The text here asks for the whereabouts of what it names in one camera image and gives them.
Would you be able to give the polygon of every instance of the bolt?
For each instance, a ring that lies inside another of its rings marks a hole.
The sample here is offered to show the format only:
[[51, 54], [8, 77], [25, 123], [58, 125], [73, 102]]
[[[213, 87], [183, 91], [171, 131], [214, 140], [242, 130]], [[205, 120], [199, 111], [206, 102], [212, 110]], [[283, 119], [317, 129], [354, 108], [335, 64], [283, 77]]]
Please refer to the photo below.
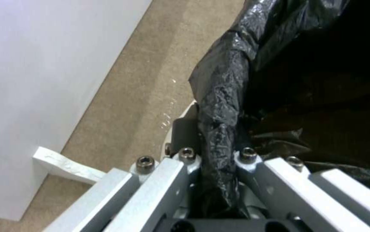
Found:
[[251, 147], [245, 147], [242, 149], [242, 153], [239, 156], [243, 163], [253, 163], [257, 159], [258, 154]]
[[170, 157], [170, 142], [165, 144], [165, 155]]
[[285, 161], [293, 168], [297, 169], [297, 171], [301, 172], [303, 170], [304, 162], [297, 157], [287, 157]]
[[191, 164], [195, 161], [196, 155], [190, 147], [185, 147], [179, 150], [179, 160], [185, 164]]
[[136, 160], [136, 170], [141, 174], [149, 174], [155, 169], [155, 160], [144, 156]]

